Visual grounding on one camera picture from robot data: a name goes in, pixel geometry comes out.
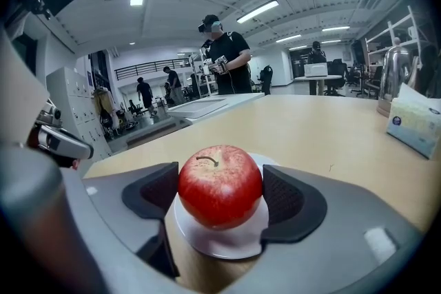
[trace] cap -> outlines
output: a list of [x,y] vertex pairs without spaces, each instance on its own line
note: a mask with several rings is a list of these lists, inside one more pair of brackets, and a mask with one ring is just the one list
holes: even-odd
[[212,25],[213,23],[215,23],[216,21],[219,21],[219,18],[218,18],[216,15],[207,15],[207,16],[204,18],[203,23],[204,23],[206,26],[209,26],[209,25]]

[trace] man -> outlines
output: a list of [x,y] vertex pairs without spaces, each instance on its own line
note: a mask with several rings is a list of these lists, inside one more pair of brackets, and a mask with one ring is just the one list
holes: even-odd
[[199,32],[213,43],[207,51],[212,63],[222,63],[225,67],[216,74],[219,94],[252,93],[247,63],[251,60],[249,46],[237,32],[223,32],[223,27],[216,15],[207,15]]
[[[320,48],[320,42],[314,41],[312,43],[312,51],[308,54],[308,64],[326,63],[326,54]],[[324,87],[323,80],[318,82],[319,93],[323,94]],[[309,82],[309,94],[313,96],[317,95],[317,81],[312,80]]]
[[138,86],[136,87],[136,91],[138,92],[139,100],[141,100],[141,95],[143,95],[144,107],[148,109],[150,118],[153,118],[158,112],[153,108],[152,105],[152,89],[148,83],[144,82],[142,77],[138,78]]
[[179,81],[178,74],[176,71],[171,70],[168,66],[164,67],[164,73],[168,74],[168,82],[170,83],[170,98],[180,105],[185,103],[184,94],[182,93],[181,82]]

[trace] red apple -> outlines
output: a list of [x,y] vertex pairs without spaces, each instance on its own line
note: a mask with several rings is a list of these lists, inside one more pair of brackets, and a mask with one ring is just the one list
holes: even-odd
[[202,225],[220,230],[234,228],[257,209],[262,176],[257,164],[242,149],[208,147],[184,164],[178,193],[185,209]]

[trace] cable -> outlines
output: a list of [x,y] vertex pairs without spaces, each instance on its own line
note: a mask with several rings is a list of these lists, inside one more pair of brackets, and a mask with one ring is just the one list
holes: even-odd
[[228,72],[229,74],[229,82],[232,84],[232,89],[233,89],[233,93],[236,94],[236,91],[234,91],[234,87],[233,87],[233,78],[232,75]]

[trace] white plate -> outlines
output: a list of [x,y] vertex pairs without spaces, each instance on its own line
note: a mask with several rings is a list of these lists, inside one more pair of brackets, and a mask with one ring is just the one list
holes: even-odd
[[[271,158],[260,154],[249,154],[262,173],[263,165],[278,165]],[[213,231],[199,224],[182,205],[176,194],[174,219],[183,237],[196,250],[215,258],[237,260],[250,258],[262,252],[260,234],[268,227],[268,206],[264,198],[254,215],[239,227],[224,231]]]

